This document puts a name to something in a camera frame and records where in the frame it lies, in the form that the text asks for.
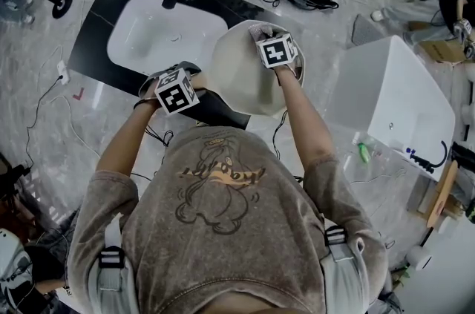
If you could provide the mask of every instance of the black wheel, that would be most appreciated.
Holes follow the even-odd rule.
[[[62,18],[73,4],[73,0],[58,0],[58,2],[53,7],[53,17],[55,19]]]

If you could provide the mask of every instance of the strap buckle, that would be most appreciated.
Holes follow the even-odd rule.
[[[347,240],[347,230],[342,226],[331,226],[325,231],[325,246],[345,244]]]
[[[99,256],[99,268],[122,269],[124,267],[124,250],[118,246],[108,246]]]

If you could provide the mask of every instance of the red tape mark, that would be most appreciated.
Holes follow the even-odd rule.
[[[79,95],[73,95],[73,98],[76,100],[81,100],[83,92],[84,92],[84,87],[81,87],[81,92],[79,92]]]

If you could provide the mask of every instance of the cartoon character print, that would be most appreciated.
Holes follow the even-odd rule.
[[[240,160],[240,145],[235,136],[207,140],[194,169],[185,168],[180,176],[192,182],[178,191],[183,202],[176,218],[191,224],[202,218],[214,233],[232,235],[249,211],[249,200],[257,203],[258,183],[266,169],[251,170]]]

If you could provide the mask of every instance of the white bathtub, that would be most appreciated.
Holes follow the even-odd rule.
[[[450,148],[455,126],[439,86],[398,36],[347,51],[325,119],[366,132],[421,170],[406,148],[438,164],[445,155],[441,141]],[[423,172],[438,181],[443,168]]]

